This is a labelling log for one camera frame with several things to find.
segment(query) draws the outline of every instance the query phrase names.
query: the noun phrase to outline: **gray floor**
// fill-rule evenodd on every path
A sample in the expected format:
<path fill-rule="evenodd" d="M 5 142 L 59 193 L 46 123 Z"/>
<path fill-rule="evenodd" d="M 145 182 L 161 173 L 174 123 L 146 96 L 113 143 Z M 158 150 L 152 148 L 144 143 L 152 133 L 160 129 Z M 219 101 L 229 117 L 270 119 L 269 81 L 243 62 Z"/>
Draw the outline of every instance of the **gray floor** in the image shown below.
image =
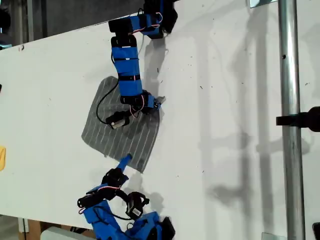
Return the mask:
<path fill-rule="evenodd" d="M 0 216 L 0 239 L 19 240 L 18 219 L 11 216 Z"/>
<path fill-rule="evenodd" d="M 47 36 L 136 13 L 144 0 L 46 0 Z"/>

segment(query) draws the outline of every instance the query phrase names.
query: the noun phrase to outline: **black bracket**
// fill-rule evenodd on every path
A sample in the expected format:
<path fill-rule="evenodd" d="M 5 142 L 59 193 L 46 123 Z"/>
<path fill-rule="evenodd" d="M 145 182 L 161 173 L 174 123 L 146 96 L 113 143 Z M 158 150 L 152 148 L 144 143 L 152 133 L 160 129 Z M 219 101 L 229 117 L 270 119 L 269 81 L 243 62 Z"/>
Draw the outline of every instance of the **black bracket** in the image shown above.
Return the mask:
<path fill-rule="evenodd" d="M 295 115 L 276 117 L 277 126 L 309 128 L 313 132 L 320 132 L 320 106 L 311 108 L 308 112 Z"/>

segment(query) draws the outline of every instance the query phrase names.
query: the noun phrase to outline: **black clamp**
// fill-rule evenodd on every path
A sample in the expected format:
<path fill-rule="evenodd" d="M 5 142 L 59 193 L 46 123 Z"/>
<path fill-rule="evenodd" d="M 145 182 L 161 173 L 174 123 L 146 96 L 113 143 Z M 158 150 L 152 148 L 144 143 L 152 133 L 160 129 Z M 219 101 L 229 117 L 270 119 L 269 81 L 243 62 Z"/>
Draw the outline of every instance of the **black clamp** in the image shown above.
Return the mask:
<path fill-rule="evenodd" d="M 133 191 L 127 196 L 125 213 L 133 220 L 141 217 L 144 213 L 144 206 L 149 204 L 149 199 L 140 192 Z"/>
<path fill-rule="evenodd" d="M 290 116 L 278 116 L 276 117 L 276 125 L 309 128 L 313 132 L 320 132 L 320 106 L 315 106 L 308 112 L 300 112 Z"/>

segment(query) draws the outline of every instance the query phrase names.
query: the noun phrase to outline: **gray cloth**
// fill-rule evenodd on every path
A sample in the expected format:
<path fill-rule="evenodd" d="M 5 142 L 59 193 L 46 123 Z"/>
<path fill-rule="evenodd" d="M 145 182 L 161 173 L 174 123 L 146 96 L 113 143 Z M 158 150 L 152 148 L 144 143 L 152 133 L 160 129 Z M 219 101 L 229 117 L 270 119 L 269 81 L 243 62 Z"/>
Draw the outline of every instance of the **gray cloth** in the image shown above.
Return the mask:
<path fill-rule="evenodd" d="M 100 99 L 117 84 L 118 79 L 110 76 L 104 79 L 93 99 L 85 127 L 82 132 L 83 141 L 93 149 L 116 160 L 121 160 L 130 153 L 133 156 L 129 166 L 143 172 L 146 168 L 152 148 L 159 130 L 160 114 L 139 114 L 138 118 L 130 118 L 130 124 L 117 129 L 101 123 L 96 116 L 96 108 Z M 116 111 L 126 111 L 129 106 L 120 102 L 119 87 L 110 93 L 100 104 L 98 114 L 104 121 Z"/>

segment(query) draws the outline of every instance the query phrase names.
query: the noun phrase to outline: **black cable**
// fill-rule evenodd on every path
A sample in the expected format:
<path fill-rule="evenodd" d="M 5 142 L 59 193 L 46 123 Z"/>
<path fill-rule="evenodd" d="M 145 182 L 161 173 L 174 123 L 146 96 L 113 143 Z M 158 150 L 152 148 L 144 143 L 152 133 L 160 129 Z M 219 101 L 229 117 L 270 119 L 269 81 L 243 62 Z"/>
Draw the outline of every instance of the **black cable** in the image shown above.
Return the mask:
<path fill-rule="evenodd" d="M 113 58 L 112 53 L 111 53 L 111 61 L 113 62 L 113 64 L 115 64 L 115 61 L 114 61 L 114 58 Z M 98 118 L 98 120 L 99 120 L 101 123 L 103 123 L 103 124 L 108 124 L 108 123 L 107 123 L 106 121 L 103 121 L 103 120 L 99 117 L 99 114 L 98 114 L 99 106 L 100 106 L 100 104 L 103 102 L 103 100 L 104 100 L 110 93 L 112 93 L 112 92 L 116 89 L 116 87 L 118 86 L 118 84 L 119 84 L 119 76 L 118 76 L 118 81 L 116 82 L 116 85 L 114 85 L 114 87 L 113 87 L 110 91 L 108 91 L 108 93 L 107 93 L 106 95 L 104 95 L 104 96 L 100 99 L 99 103 L 96 105 L 95 115 L 96 115 L 96 117 Z"/>
<path fill-rule="evenodd" d="M 78 229 L 75 229 L 75 230 L 74 230 L 74 232 L 75 232 L 76 234 L 82 234 L 82 233 L 84 233 L 85 231 L 87 231 L 87 229 L 85 229 L 85 228 L 78 228 Z"/>
<path fill-rule="evenodd" d="M 102 209 L 103 211 L 105 211 L 105 212 L 107 212 L 108 214 L 111 214 L 112 216 L 114 216 L 115 217 L 115 215 L 112 213 L 112 212 L 110 212 L 110 211 L 108 211 L 108 210 L 106 210 L 104 207 L 102 207 L 102 206 L 94 206 L 93 207 L 93 212 L 95 213 L 95 215 L 96 215 L 96 217 L 99 219 L 99 221 L 101 222 L 101 223 L 103 223 L 103 224 L 105 224 L 105 225 L 109 225 L 109 223 L 107 223 L 107 222 L 105 222 L 100 216 L 99 216 L 99 214 L 97 213 L 97 211 L 96 211 L 96 208 L 98 208 L 98 209 Z M 126 237 L 128 237 L 129 239 L 132 239 L 132 240 L 140 240 L 139 238 L 135 238 L 135 237 L 131 237 L 131 236 L 129 236 L 129 235 L 127 235 L 125 232 L 123 232 L 123 231 L 121 231 Z"/>
<path fill-rule="evenodd" d="M 133 220 L 132 218 L 124 218 L 124 217 L 122 217 L 122 216 L 115 215 L 115 214 L 113 214 L 111 211 L 105 209 L 105 208 L 102 207 L 102 206 L 94 206 L 93 208 L 101 209 L 101 210 L 103 210 L 104 212 L 106 212 L 106 213 L 108 213 L 108 214 L 110 214 L 110 215 L 112 215 L 112 216 L 114 216 L 115 218 L 120 219 L 120 220 L 124 220 L 124 221 L 131 221 L 131 220 Z"/>
<path fill-rule="evenodd" d="M 24 236 L 24 240 L 27 240 L 26 224 L 25 224 L 25 219 L 24 219 L 24 218 L 22 218 L 22 222 L 23 222 L 23 236 Z"/>

